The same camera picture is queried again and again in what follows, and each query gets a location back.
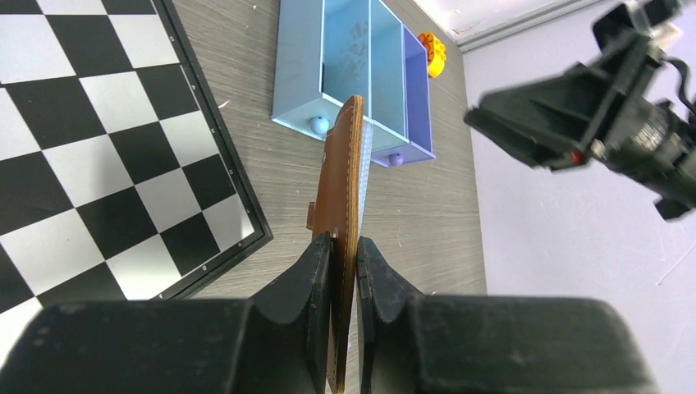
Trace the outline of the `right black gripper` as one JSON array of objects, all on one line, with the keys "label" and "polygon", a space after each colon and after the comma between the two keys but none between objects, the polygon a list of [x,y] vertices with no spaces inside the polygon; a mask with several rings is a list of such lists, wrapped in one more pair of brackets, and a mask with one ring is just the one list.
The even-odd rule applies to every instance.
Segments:
[{"label": "right black gripper", "polygon": [[[600,57],[527,85],[486,93],[464,117],[510,156],[552,171],[581,167],[591,158],[658,194],[666,221],[695,209],[695,100],[689,65],[666,49],[678,30],[672,21],[687,1],[624,1],[593,24]],[[676,97],[644,94],[664,66],[679,75]]]}]

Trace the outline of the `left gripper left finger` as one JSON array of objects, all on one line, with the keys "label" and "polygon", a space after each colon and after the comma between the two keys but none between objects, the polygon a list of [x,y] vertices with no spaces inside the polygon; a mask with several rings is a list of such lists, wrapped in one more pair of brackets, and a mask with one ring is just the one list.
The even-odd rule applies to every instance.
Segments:
[{"label": "left gripper left finger", "polygon": [[314,238],[297,261],[252,296],[250,392],[323,393],[332,239]]}]

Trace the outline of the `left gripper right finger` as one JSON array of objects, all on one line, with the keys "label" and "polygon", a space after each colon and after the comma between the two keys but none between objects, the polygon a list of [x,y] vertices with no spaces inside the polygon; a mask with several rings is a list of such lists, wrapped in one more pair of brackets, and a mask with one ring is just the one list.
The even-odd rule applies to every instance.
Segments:
[{"label": "left gripper right finger", "polygon": [[415,393],[418,356],[408,301],[422,294],[368,237],[356,258],[359,379],[362,393]]}]

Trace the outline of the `brown leather card holder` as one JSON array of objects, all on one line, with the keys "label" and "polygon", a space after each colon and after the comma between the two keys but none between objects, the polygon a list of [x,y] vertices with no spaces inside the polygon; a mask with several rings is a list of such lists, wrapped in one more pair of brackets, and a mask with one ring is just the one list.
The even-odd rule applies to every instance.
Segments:
[{"label": "brown leather card holder", "polygon": [[350,316],[359,244],[359,185],[363,148],[364,98],[349,97],[327,133],[317,195],[309,204],[306,226],[312,236],[327,233],[329,325],[326,378],[333,393],[343,393]]}]

